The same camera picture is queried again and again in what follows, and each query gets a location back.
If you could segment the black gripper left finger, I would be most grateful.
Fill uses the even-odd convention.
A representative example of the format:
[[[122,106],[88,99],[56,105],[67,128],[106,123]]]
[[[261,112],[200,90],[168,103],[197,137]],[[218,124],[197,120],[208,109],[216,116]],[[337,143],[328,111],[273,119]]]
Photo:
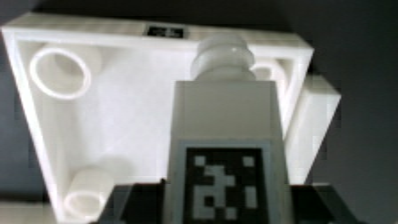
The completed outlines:
[[[117,185],[94,224],[161,224],[165,180]]]

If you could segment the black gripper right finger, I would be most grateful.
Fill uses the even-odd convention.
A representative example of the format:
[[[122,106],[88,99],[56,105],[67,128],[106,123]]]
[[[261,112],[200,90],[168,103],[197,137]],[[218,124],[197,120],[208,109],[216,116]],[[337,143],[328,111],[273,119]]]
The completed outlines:
[[[362,224],[330,184],[291,186],[295,224]]]

